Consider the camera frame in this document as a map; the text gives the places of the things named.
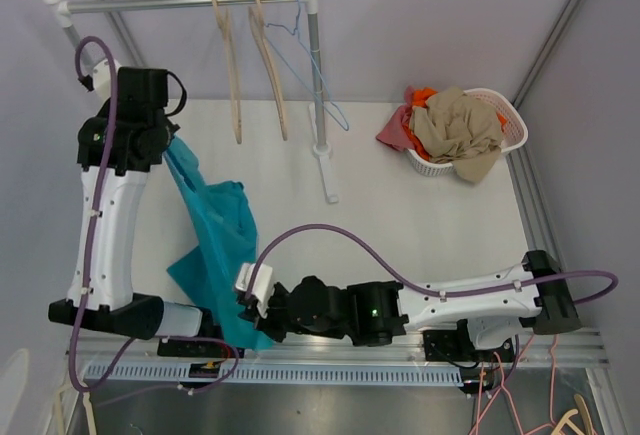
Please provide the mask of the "teal t shirt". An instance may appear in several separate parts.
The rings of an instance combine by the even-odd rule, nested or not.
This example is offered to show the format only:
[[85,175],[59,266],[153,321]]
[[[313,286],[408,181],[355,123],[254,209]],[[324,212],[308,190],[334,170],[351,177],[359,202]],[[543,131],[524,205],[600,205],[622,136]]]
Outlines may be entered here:
[[257,258],[257,228],[244,185],[236,181],[209,184],[188,145],[175,138],[164,154],[182,196],[197,246],[167,268],[185,295],[211,311],[224,340],[243,349],[268,349],[273,341],[240,317],[234,283],[244,263]]

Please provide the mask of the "beige wooden hanger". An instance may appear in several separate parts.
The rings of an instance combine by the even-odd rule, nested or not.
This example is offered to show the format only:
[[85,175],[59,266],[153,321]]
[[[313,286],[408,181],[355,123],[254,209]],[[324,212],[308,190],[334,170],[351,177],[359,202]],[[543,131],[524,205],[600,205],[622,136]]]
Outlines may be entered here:
[[230,90],[232,128],[236,143],[240,145],[243,141],[240,77],[237,66],[235,41],[232,32],[232,17],[229,9],[225,8],[222,10],[217,0],[211,0],[211,4],[223,40]]
[[261,55],[266,73],[268,75],[272,95],[275,102],[280,133],[283,141],[287,141],[288,127],[287,127],[287,113],[284,106],[284,98],[282,93],[281,79],[273,60],[272,53],[269,49],[269,42],[265,33],[265,20],[262,10],[261,0],[254,0],[254,4],[248,8],[249,25],[256,47]]

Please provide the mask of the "pink t shirt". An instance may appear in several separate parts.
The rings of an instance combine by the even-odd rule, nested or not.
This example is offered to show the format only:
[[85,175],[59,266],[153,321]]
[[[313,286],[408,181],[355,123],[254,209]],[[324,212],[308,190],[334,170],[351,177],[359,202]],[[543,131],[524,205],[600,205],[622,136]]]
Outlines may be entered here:
[[415,144],[408,134],[409,120],[413,114],[414,89],[409,86],[404,91],[404,103],[390,117],[383,129],[376,135],[376,140],[396,151],[413,149]]

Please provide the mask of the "beige t shirt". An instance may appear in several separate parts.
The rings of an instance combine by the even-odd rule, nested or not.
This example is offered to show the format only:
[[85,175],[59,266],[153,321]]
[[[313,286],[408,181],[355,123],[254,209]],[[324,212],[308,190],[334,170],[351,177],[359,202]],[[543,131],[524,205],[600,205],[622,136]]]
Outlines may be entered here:
[[496,109],[459,87],[430,96],[412,108],[409,129],[433,164],[450,163],[463,180],[477,184],[501,155],[504,140]]

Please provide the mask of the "orange t shirt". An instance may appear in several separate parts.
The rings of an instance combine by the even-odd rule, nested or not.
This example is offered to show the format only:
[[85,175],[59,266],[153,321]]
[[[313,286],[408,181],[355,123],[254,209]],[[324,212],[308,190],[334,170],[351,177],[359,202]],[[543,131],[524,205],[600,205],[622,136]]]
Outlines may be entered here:
[[409,113],[412,114],[415,107],[426,108],[427,101],[437,94],[438,91],[430,87],[424,87],[421,89],[409,87],[407,96],[408,104],[410,106]]

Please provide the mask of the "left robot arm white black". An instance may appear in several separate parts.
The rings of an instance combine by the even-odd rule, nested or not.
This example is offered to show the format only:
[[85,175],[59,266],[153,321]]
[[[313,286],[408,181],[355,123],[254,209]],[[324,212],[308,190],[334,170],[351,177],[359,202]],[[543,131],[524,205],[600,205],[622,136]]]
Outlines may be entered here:
[[163,161],[178,125],[167,111],[166,69],[122,67],[117,97],[78,133],[83,223],[72,285],[48,308],[50,321],[128,338],[180,337],[194,356],[209,353],[215,331],[199,307],[136,293],[131,260],[136,216],[151,168]]

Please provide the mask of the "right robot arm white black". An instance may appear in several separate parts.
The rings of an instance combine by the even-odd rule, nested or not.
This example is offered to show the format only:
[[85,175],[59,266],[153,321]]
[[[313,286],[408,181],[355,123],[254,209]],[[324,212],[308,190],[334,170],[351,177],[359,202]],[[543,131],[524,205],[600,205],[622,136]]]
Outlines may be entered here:
[[576,304],[559,274],[557,262],[535,250],[497,273],[427,284],[421,292],[399,281],[339,288],[316,276],[306,276],[288,290],[274,280],[271,267],[245,263],[235,291],[244,307],[241,318],[276,342],[298,334],[377,347],[409,332],[456,324],[461,327],[456,350],[474,360],[526,329],[558,335],[581,328]]

